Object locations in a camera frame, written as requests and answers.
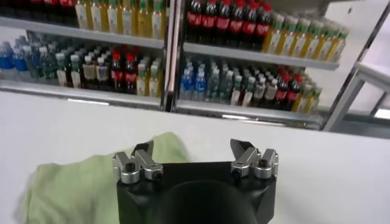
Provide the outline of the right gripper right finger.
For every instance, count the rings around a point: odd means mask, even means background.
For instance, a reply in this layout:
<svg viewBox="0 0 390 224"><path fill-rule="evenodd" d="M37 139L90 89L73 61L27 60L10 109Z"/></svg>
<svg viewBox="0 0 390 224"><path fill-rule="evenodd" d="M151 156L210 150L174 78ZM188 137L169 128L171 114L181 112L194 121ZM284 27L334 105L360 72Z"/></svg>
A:
<svg viewBox="0 0 390 224"><path fill-rule="evenodd" d="M234 179L243 179L253 174L258 179L270 179L278 175L278 153L274 149L260 152L252 143L230 140L230 147L235 157L231 162L231 174Z"/></svg>

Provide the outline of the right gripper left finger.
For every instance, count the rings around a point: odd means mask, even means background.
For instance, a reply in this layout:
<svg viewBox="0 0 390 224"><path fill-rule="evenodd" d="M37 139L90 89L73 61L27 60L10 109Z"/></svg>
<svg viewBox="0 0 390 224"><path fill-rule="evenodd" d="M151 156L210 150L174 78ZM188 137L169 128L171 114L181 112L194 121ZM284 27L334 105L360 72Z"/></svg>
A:
<svg viewBox="0 0 390 224"><path fill-rule="evenodd" d="M136 184L142 178L149 181L160 181L163 176L163 165L152 159L154 142L137 144L131 154L116 152L112 158L115 181L124 184Z"/></svg>

